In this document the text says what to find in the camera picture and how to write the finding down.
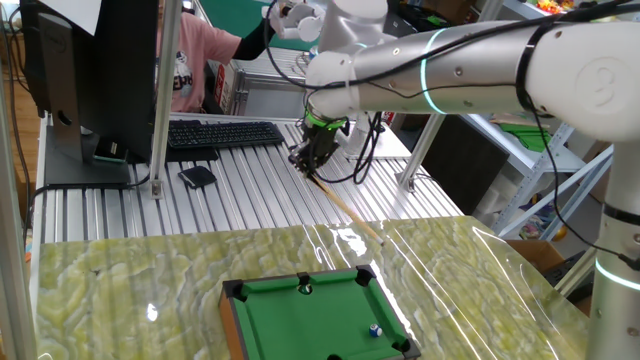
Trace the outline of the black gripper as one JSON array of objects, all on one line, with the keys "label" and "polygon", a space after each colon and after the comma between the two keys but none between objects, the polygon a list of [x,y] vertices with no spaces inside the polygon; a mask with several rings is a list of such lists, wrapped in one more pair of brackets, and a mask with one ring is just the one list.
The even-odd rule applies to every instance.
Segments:
[{"label": "black gripper", "polygon": [[308,174],[310,166],[312,166],[312,173],[316,174],[338,148],[338,143],[335,141],[336,132],[336,129],[304,125],[303,144],[288,148],[289,162],[302,174]]}]

